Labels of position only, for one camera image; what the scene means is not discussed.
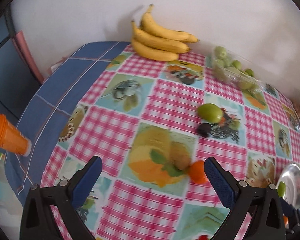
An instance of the blue cloth with white lines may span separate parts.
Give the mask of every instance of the blue cloth with white lines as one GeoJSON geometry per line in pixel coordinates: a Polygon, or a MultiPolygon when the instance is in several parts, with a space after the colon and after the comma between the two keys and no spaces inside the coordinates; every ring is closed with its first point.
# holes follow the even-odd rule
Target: blue cloth with white lines
{"type": "Polygon", "coordinates": [[[40,87],[23,112],[17,128],[32,142],[28,157],[7,153],[5,173],[24,205],[31,184],[42,173],[58,137],[78,101],[128,42],[104,41],[82,46],[40,87]]]}

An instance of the yellow banana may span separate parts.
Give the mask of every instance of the yellow banana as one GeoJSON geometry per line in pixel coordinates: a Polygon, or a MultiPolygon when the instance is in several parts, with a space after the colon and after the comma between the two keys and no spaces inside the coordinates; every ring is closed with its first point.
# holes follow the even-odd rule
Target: yellow banana
{"type": "Polygon", "coordinates": [[[141,19],[141,29],[143,29],[145,32],[151,35],[169,40],[182,41],[188,39],[189,33],[187,32],[169,30],[158,25],[153,20],[151,15],[153,6],[153,4],[150,4],[147,11],[143,14],[141,19]]]}
{"type": "Polygon", "coordinates": [[[142,44],[148,47],[154,49],[166,50],[174,53],[186,53],[190,51],[189,46],[180,41],[173,41],[173,40],[152,36],[149,33],[146,33],[145,31],[138,29],[134,21],[131,21],[131,25],[132,25],[133,37],[137,41],[141,42],[142,44]]]}
{"type": "Polygon", "coordinates": [[[136,53],[149,59],[158,61],[172,61],[178,59],[179,57],[177,53],[147,47],[134,38],[131,39],[131,45],[136,53]]]}
{"type": "Polygon", "coordinates": [[[195,42],[198,42],[198,41],[199,41],[199,39],[196,36],[189,33],[188,38],[186,40],[183,40],[182,42],[195,43],[195,42]]]}

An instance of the metal bolt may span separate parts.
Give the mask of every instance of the metal bolt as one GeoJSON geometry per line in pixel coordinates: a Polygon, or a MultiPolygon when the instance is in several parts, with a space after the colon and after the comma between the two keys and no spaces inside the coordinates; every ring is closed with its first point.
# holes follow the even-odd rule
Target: metal bolt
{"type": "Polygon", "coordinates": [[[269,185],[269,187],[270,187],[270,189],[276,189],[277,187],[275,186],[275,184],[273,184],[273,183],[271,183],[270,185],[269,185]]]}
{"type": "Polygon", "coordinates": [[[67,184],[68,184],[68,181],[67,181],[66,179],[63,179],[62,181],[59,182],[59,185],[60,185],[61,187],[64,187],[64,186],[66,186],[67,184]]]}
{"type": "Polygon", "coordinates": [[[30,188],[31,190],[35,190],[38,188],[38,184],[32,184],[30,188]]]}
{"type": "Polygon", "coordinates": [[[241,187],[246,187],[246,186],[248,185],[248,183],[247,183],[245,180],[240,180],[240,181],[239,181],[239,185],[240,185],[241,187]]]}

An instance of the stainless steel plate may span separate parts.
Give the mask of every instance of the stainless steel plate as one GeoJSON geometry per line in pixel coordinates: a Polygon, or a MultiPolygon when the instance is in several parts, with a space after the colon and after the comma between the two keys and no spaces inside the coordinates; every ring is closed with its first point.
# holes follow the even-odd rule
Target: stainless steel plate
{"type": "Polygon", "coordinates": [[[280,181],[286,184],[284,200],[295,209],[300,209],[300,168],[298,165],[291,163],[283,169],[277,183],[277,188],[280,181]]]}

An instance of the orange cup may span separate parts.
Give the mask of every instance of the orange cup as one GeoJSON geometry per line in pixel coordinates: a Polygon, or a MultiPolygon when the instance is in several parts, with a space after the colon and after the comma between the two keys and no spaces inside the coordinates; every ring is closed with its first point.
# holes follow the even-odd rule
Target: orange cup
{"type": "Polygon", "coordinates": [[[28,156],[31,152],[31,141],[24,137],[4,114],[0,114],[0,148],[23,156],[28,156]]]}

